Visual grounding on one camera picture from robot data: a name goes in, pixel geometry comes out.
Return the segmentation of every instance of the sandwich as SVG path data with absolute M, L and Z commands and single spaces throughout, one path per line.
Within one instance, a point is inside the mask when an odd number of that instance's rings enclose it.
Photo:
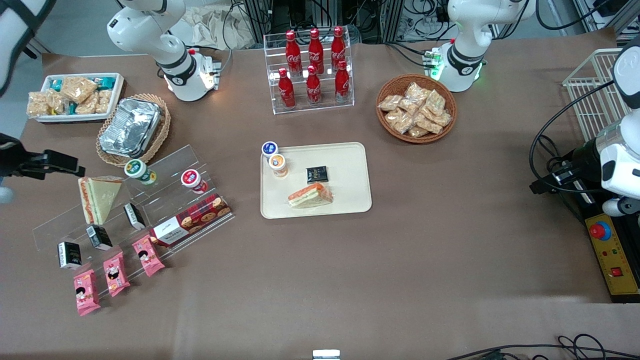
M 121 185 L 122 178 L 117 176 L 78 179 L 84 219 L 87 224 L 104 224 Z
M 331 204 L 333 194 L 321 183 L 315 183 L 289 196 L 289 206 L 294 209 L 313 208 Z

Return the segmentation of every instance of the red button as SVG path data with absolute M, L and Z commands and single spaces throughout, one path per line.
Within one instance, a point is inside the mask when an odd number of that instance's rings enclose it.
M 607 234 L 607 232 L 604 229 L 604 226 L 600 224 L 593 224 L 589 228 L 589 234 L 591 234 L 596 239 L 602 239 Z

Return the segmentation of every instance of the aluminum foil container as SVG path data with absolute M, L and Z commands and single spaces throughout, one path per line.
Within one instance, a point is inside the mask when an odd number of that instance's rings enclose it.
M 139 158 L 147 150 L 161 115 L 162 109 L 154 102 L 122 99 L 109 127 L 100 135 L 100 147 L 108 154 Z

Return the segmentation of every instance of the table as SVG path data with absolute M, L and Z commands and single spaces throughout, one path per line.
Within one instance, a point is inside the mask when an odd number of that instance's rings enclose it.
M 236 218 L 141 277 L 126 296 L 83 318 L 70 274 L 37 252 L 31 229 L 78 203 L 76 179 L 6 179 L 2 208 L 0 352 L 9 359 L 445 359 L 508 343 L 553 343 L 589 332 L 640 352 L 640 305 L 609 304 L 584 228 L 556 197 L 530 193 L 527 153 L 568 100 L 560 82 L 612 31 L 495 42 L 471 90 L 456 94 L 456 127 L 436 143 L 390 136 L 378 90 L 417 69 L 382 45 L 356 45 L 356 105 L 271 114 L 261 51 L 238 51 L 220 91 L 178 101 L 148 56 L 45 55 L 45 73 L 119 72 L 126 95 L 161 96 L 172 130 L 157 158 L 190 143 Z M 95 153 L 100 124 L 42 125 L 31 151 L 80 159 L 88 176 L 120 175 Z M 548 133 L 568 151 L 575 119 Z M 259 210 L 259 145 L 362 142 L 373 207 L 331 217 L 266 220 Z

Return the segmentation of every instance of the coca-cola bottle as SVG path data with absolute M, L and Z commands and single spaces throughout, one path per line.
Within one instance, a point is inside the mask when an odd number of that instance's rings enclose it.
M 309 71 L 309 77 L 307 78 L 307 98 L 309 100 L 309 106 L 315 108 L 320 105 L 322 101 L 322 94 L 320 94 L 320 79 L 316 75 L 316 67 L 309 65 L 307 67 Z
M 280 73 L 280 80 L 278 81 L 278 88 L 280 89 L 280 97 L 284 102 L 284 108 L 291 110 L 296 107 L 296 97 L 293 94 L 293 83 L 287 76 L 287 69 L 281 67 L 278 69 Z
M 335 100 L 337 102 L 347 102 L 349 99 L 349 73 L 347 72 L 347 62 L 338 61 L 338 72 L 335 73 Z
M 316 67 L 318 74 L 324 74 L 324 53 L 322 44 L 318 37 L 320 31 L 316 28 L 311 29 L 311 42 L 309 43 L 309 62 Z
M 333 28 L 333 42 L 331 43 L 331 69 L 335 74 L 338 71 L 338 61 L 344 60 L 344 39 L 342 38 L 342 26 Z
M 285 47 L 285 55 L 287 56 L 287 64 L 292 78 L 302 77 L 302 59 L 300 58 L 300 46 L 296 42 L 296 34 L 293 30 L 287 31 L 287 47 Z

